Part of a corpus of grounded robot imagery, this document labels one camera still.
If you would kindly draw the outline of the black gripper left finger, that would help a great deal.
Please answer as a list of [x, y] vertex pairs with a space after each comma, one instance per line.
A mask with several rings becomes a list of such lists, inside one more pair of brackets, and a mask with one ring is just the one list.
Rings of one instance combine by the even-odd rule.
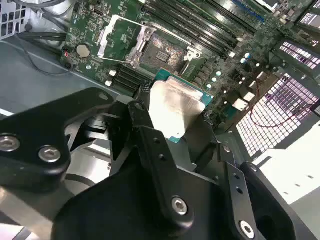
[[56, 190], [71, 164], [72, 152], [89, 143], [91, 120], [106, 126], [117, 176], [126, 167], [142, 168], [154, 190], [161, 222], [169, 231], [188, 230], [194, 210], [187, 204], [179, 172], [164, 135], [137, 101], [127, 104], [88, 88], [0, 122], [0, 184], [46, 193]]

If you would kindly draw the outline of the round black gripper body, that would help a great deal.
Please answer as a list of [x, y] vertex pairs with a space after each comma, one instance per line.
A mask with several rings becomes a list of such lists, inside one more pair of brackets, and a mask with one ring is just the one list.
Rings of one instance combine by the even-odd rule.
[[[194, 209], [182, 240], [232, 240], [222, 192], [212, 181], [178, 171], [186, 203]], [[139, 166], [126, 167], [70, 199], [53, 224], [55, 240], [172, 240], [155, 192]]]

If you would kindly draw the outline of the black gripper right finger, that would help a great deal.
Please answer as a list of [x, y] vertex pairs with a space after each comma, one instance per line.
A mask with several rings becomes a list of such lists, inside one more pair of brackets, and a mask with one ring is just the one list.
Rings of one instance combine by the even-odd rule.
[[250, 162], [237, 164], [203, 115], [192, 125], [196, 173], [222, 190], [227, 225], [237, 240], [314, 240], [312, 231], [263, 172]]

